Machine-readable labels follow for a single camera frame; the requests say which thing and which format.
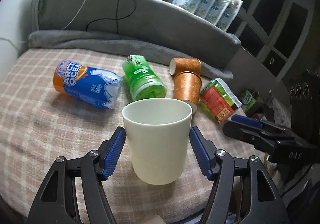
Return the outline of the white ceramic cup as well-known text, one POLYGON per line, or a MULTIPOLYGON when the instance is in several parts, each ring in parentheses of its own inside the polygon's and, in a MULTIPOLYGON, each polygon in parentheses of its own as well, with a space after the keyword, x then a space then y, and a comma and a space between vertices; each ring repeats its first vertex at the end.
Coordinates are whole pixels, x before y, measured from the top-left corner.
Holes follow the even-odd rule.
POLYGON ((170 98, 134 101, 122 110, 126 139, 136 175, 162 186, 179 179, 187 157, 193 110, 170 98))

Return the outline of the orange paper cup front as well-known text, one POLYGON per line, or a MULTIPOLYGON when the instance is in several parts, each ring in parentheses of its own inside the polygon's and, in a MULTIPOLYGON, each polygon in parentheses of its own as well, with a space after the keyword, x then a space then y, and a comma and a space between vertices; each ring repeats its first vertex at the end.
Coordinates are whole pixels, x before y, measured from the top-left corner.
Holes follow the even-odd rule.
POLYGON ((201 78, 194 72, 178 73, 174 77, 174 98, 189 104, 192 114, 197 111, 202 86, 201 78))

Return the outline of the orange paper cup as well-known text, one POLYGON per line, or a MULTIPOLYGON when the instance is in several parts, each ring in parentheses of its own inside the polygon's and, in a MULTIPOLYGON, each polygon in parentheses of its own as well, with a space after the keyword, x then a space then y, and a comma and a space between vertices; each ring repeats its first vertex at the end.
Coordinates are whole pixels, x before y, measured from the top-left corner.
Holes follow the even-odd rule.
POLYGON ((189 104, 192 114, 197 111, 202 86, 201 78, 194 72, 178 73, 174 77, 174 98, 189 104))
POLYGON ((173 58, 169 64, 169 74, 176 76, 181 72, 193 72, 200 75, 202 70, 199 59, 173 58))

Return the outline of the orange paper cup rear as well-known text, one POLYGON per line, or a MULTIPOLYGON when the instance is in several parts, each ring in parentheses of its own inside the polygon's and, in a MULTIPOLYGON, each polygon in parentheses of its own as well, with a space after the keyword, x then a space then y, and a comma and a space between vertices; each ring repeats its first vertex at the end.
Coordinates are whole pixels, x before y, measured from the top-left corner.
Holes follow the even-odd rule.
POLYGON ((173 58, 169 64, 169 74, 176 76, 181 72, 193 72, 200 75, 202 70, 199 59, 173 58))

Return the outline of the green box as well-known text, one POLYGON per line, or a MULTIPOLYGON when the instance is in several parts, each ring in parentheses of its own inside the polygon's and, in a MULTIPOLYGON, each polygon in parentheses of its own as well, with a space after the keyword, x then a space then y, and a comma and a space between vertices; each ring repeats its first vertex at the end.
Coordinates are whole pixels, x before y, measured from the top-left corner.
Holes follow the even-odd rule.
POLYGON ((256 98, 259 97, 259 92, 256 90, 246 89, 240 97, 242 103, 242 109, 247 113, 253 105, 257 102, 256 98))

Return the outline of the red green drink carton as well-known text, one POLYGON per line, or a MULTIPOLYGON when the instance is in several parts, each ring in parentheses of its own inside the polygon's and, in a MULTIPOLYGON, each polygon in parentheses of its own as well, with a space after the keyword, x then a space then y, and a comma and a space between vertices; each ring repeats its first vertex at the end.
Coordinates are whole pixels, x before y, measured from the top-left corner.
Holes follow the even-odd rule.
POLYGON ((240 100, 221 78, 208 82, 200 92, 200 102, 218 123, 226 121, 242 106, 240 100))

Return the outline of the blue orange drink can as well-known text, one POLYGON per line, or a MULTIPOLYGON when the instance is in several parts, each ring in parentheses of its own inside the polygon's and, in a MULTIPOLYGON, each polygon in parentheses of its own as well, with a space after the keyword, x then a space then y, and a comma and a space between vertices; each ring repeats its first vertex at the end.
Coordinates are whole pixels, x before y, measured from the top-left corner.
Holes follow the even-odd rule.
POLYGON ((71 60, 60 62, 53 76, 56 91, 107 110, 116 107, 122 81, 123 78, 112 71, 71 60))

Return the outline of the grey blanket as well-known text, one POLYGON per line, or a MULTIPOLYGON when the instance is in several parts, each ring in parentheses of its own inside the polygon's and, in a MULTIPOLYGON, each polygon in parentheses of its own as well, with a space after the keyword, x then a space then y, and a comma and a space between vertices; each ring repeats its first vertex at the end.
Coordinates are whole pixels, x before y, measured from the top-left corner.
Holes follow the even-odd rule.
POLYGON ((226 69, 240 40, 162 0, 35 0, 29 48, 143 55, 168 65, 195 58, 202 75, 231 81, 226 69))

